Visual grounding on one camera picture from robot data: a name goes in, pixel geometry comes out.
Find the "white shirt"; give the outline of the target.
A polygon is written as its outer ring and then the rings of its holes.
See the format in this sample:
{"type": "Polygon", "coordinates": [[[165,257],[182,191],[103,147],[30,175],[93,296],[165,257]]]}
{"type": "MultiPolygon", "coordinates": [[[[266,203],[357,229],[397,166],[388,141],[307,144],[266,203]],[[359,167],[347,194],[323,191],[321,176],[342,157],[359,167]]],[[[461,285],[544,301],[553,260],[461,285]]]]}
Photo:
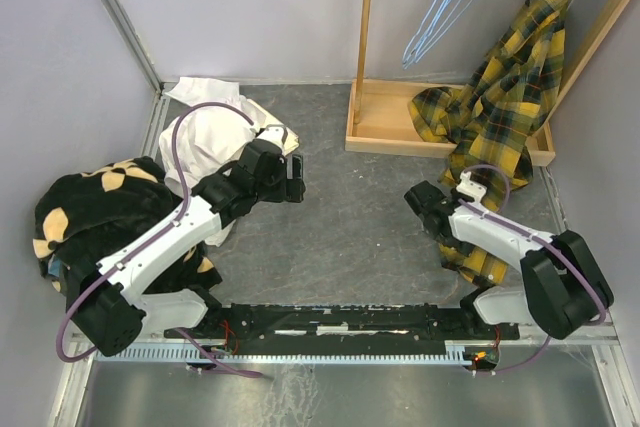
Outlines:
{"type": "MultiPolygon", "coordinates": [[[[267,125],[283,124],[242,95],[236,82],[182,77],[167,96],[196,109],[183,120],[173,120],[158,141],[164,183],[180,198],[184,196],[183,185],[193,190],[206,176],[238,160],[245,145],[267,125]]],[[[289,156],[299,147],[299,137],[285,127],[288,138],[283,155],[289,156]]]]}

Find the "wooden clothes rack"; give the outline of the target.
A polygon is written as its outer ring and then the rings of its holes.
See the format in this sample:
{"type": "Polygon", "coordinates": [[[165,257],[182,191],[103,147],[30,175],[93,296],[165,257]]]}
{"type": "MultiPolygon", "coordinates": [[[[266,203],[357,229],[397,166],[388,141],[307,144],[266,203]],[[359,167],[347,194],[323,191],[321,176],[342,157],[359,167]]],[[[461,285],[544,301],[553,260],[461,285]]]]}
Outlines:
{"type": "MultiPolygon", "coordinates": [[[[352,152],[443,159],[451,143],[425,142],[413,127],[408,102],[429,83],[370,79],[365,76],[371,1],[362,0],[356,77],[349,97],[345,149],[352,152]]],[[[569,57],[560,83],[556,113],[632,0],[606,0],[569,57]]]]}

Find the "yellow plaid shirt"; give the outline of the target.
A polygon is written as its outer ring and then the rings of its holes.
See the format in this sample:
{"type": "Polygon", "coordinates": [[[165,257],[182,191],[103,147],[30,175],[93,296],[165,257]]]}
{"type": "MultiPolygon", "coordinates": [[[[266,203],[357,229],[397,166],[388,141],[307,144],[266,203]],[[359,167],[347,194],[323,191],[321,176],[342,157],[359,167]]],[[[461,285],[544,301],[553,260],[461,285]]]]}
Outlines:
{"type": "Polygon", "coordinates": [[[408,103],[423,141],[455,146],[440,182],[455,186],[476,166],[472,178],[487,188],[482,203],[493,212],[533,180],[526,143],[557,102],[570,2],[525,0],[465,85],[427,88],[408,103]]]}

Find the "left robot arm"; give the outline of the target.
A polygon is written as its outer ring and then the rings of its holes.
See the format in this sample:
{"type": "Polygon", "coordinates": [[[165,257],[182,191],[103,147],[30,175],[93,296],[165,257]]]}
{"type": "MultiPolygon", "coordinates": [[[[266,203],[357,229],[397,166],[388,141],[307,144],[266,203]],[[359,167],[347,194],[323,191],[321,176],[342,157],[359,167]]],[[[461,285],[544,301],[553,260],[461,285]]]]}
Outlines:
{"type": "Polygon", "coordinates": [[[302,156],[285,155],[279,141],[259,136],[141,237],[97,263],[71,267],[64,320],[106,357],[123,352],[142,333],[190,328],[212,336],[221,325],[215,298],[197,286],[167,293],[149,287],[191,247],[257,203],[300,203],[305,190],[302,156]]]}

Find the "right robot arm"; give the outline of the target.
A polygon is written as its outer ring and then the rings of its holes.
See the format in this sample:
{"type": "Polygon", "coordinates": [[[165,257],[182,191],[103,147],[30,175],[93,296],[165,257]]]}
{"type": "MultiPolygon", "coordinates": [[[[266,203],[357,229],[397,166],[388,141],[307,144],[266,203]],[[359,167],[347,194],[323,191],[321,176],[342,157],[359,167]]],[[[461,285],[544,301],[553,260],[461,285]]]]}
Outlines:
{"type": "Polygon", "coordinates": [[[535,324],[562,340],[602,321],[614,294],[584,238],[572,230],[539,231],[487,209],[487,188],[465,175],[449,195],[423,181],[404,199],[432,238],[459,253],[474,247],[518,271],[520,288],[489,287],[458,315],[467,336],[481,338],[495,324],[535,324]]]}

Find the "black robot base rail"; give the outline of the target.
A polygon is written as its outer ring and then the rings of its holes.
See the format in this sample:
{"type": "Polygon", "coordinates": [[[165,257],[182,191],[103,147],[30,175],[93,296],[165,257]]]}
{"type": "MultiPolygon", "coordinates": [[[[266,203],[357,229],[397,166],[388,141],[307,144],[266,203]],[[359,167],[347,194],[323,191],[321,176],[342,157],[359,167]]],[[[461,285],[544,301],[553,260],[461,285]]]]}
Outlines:
{"type": "Polygon", "coordinates": [[[489,345],[520,338],[509,323],[484,323],[468,310],[432,304],[251,305],[212,309],[186,333],[232,354],[442,354],[447,341],[489,345]]]}

